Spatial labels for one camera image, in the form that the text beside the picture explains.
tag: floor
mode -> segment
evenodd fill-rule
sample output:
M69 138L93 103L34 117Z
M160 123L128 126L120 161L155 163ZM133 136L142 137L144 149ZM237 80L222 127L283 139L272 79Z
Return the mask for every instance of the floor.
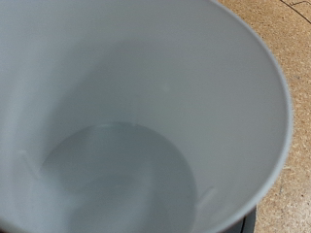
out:
M255 233L311 232L311 0L219 0L266 42L286 76L294 136L283 171L258 205Z

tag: black base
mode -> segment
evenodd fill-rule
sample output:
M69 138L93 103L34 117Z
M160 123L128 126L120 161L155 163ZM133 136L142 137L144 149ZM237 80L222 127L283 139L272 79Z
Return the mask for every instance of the black base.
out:
M254 233L256 221L256 208L254 208L247 216L242 220L235 223L229 229L222 233Z

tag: tan floor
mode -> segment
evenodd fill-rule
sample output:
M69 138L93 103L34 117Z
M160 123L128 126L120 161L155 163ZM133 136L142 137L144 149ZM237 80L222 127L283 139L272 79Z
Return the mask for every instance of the tan floor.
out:
M288 81L292 148L279 179L259 203L256 233L311 232L311 0L219 0L266 42Z

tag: plastic bucket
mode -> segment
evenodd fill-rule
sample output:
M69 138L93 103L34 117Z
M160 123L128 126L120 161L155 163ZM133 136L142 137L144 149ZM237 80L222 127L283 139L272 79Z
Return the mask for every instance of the plastic bucket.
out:
M218 3L3 1L0 21L4 230L218 232L281 171L285 80Z

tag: speckled floor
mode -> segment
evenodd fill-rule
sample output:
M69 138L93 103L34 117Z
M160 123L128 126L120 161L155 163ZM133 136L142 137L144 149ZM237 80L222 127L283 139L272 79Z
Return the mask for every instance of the speckled floor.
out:
M311 232L311 0L219 2L263 38L292 94L292 148L279 179L259 203L255 233Z

